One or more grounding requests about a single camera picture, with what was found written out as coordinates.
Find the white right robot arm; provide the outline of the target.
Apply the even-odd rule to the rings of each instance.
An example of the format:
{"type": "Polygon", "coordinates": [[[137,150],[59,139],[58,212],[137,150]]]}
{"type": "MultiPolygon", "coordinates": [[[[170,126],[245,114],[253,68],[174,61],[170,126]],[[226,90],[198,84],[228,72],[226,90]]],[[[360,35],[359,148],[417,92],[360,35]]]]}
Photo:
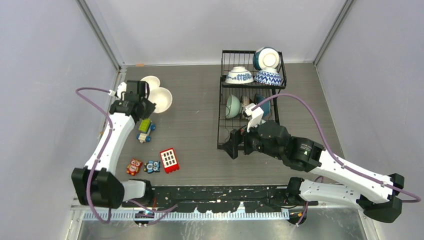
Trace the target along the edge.
{"type": "Polygon", "coordinates": [[[365,216],[382,223],[393,223],[402,213],[403,202],[398,197],[405,182],[402,175],[381,175],[341,158],[335,160],[323,145],[292,136],[275,121],[232,130],[221,149],[232,159],[238,157],[240,150],[245,155],[263,153],[292,170],[336,181],[328,184],[291,177],[285,190],[285,199],[291,205],[335,203],[361,210],[365,216]]]}

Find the white blue floral bowl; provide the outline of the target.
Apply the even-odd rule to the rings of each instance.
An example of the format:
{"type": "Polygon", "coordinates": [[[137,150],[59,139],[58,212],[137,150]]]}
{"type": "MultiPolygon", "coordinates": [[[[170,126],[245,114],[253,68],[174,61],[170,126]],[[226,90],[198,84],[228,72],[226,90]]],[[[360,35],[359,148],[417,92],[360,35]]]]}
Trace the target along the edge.
{"type": "Polygon", "coordinates": [[[235,66],[225,78],[227,84],[249,84],[254,82],[252,73],[244,66],[235,66]]]}

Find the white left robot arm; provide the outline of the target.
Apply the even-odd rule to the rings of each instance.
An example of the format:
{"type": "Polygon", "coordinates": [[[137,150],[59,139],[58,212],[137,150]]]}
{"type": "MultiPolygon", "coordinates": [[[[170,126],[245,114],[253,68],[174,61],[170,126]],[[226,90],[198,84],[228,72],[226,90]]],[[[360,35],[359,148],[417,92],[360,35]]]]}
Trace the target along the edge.
{"type": "Polygon", "coordinates": [[[150,117],[156,105],[149,101],[150,86],[141,80],[129,80],[108,94],[116,97],[108,111],[98,110],[106,116],[104,133],[93,154],[83,168],[74,168],[71,180],[81,205],[102,208],[119,208],[123,202],[135,200],[141,207],[153,202],[150,181],[130,179],[119,181],[116,168],[127,137],[137,122],[150,117]]]}

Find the black patterned rim bowl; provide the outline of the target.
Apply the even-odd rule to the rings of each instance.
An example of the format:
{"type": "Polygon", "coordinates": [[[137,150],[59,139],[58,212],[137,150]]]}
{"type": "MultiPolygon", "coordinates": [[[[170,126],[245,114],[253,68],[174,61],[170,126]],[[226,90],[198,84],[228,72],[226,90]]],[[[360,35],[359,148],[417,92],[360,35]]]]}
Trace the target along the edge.
{"type": "Polygon", "coordinates": [[[252,103],[251,99],[246,96],[242,95],[240,97],[240,111],[244,112],[246,110],[246,107],[252,103]]]}

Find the teal bowl white base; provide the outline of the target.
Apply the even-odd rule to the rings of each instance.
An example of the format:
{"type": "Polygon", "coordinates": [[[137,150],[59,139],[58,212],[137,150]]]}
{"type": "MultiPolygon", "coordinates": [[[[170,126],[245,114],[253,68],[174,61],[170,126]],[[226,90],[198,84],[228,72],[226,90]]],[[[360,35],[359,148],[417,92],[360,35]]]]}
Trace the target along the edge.
{"type": "Polygon", "coordinates": [[[253,54],[252,64],[258,71],[264,68],[275,69],[280,64],[279,53],[272,47],[262,47],[253,54]]]}

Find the beige bowl with flower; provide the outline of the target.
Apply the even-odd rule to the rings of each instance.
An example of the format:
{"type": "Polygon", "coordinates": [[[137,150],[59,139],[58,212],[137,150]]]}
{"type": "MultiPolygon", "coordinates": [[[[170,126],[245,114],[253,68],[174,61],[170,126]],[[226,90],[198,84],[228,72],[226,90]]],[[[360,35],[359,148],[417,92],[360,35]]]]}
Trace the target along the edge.
{"type": "Polygon", "coordinates": [[[148,100],[155,104],[153,113],[160,114],[170,108],[173,102],[173,96],[167,88],[158,87],[150,91],[148,100]]]}

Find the toy truck with green block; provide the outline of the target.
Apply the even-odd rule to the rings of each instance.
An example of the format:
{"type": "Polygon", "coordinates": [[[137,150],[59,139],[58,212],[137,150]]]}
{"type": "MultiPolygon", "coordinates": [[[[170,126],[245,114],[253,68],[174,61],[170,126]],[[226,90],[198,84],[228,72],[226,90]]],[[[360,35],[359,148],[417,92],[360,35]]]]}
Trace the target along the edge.
{"type": "Polygon", "coordinates": [[[156,125],[150,118],[143,119],[139,125],[139,133],[136,135],[137,140],[142,143],[151,141],[150,133],[156,129],[156,125]]]}

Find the light green bowl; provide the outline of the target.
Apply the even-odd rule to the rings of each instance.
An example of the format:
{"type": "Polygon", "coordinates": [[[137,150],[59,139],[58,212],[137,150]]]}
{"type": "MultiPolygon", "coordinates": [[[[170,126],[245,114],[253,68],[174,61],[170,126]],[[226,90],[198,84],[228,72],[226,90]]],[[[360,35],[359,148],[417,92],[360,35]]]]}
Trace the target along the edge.
{"type": "Polygon", "coordinates": [[[225,105],[225,118],[231,119],[236,117],[240,113],[240,109],[241,102],[239,98],[233,94],[230,94],[225,105]]]}

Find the blue owl puzzle piece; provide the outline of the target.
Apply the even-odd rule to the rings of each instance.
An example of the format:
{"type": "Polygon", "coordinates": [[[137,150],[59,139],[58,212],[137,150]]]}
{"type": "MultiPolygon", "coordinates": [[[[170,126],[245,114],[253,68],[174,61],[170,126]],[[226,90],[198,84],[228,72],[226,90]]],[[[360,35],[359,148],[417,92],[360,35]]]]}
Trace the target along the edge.
{"type": "Polygon", "coordinates": [[[161,168],[161,162],[160,161],[149,160],[146,163],[144,163],[143,171],[145,173],[148,173],[148,174],[159,173],[160,168],[161,168]]]}

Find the red white toy block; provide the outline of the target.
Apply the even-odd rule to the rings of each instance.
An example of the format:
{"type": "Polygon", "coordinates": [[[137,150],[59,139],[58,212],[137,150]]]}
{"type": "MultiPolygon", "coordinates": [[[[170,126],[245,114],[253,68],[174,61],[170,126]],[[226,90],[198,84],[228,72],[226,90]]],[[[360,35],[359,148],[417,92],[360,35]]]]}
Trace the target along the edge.
{"type": "Polygon", "coordinates": [[[169,174],[180,169],[174,148],[163,150],[159,153],[164,171],[169,174]]]}

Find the red owl puzzle piece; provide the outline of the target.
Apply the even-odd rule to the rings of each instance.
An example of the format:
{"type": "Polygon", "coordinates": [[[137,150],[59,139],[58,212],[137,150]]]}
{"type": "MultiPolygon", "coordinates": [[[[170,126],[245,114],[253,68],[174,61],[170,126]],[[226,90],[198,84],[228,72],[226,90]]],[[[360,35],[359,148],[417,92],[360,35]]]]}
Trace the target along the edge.
{"type": "Polygon", "coordinates": [[[135,176],[140,172],[140,167],[142,165],[143,165],[142,161],[132,158],[130,163],[126,167],[126,173],[131,176],[135,176]]]}

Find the blue white zigzag bowl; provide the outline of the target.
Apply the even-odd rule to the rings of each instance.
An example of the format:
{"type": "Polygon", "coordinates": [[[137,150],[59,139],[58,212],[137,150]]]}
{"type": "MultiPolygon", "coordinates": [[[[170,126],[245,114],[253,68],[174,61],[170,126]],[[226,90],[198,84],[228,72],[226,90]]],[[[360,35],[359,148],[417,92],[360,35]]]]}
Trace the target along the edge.
{"type": "Polygon", "coordinates": [[[265,67],[257,72],[254,77],[254,80],[261,84],[271,85],[271,86],[281,86],[283,79],[278,73],[276,68],[265,67]]]}

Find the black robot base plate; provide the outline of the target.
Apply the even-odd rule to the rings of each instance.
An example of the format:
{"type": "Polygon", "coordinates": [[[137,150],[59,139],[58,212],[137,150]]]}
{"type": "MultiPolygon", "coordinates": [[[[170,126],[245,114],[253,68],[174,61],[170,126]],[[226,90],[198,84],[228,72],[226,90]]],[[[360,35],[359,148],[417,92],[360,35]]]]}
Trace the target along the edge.
{"type": "Polygon", "coordinates": [[[154,186],[141,198],[124,201],[124,208],[155,207],[175,212],[234,213],[244,207],[247,213],[274,213],[281,209],[303,207],[305,202],[286,192],[285,185],[210,185],[154,186]]]}

